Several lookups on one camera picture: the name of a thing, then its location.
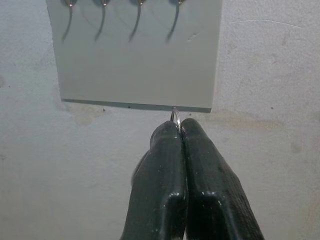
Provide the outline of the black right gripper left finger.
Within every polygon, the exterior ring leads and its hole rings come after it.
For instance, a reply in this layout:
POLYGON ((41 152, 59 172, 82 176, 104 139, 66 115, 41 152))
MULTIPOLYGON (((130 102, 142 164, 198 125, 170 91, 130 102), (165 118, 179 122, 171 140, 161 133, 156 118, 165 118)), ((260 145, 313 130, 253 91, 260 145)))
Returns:
POLYGON ((131 180, 122 240, 181 240, 188 205, 185 159, 176 124, 166 121, 151 135, 149 150, 131 180))

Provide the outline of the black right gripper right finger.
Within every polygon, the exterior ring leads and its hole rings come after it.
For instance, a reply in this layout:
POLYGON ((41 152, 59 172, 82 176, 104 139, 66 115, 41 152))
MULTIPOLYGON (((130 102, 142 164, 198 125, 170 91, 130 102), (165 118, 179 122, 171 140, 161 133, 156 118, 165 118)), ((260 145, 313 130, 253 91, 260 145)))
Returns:
POLYGON ((181 123, 187 170, 189 240, 262 240, 241 182, 202 126, 181 123))

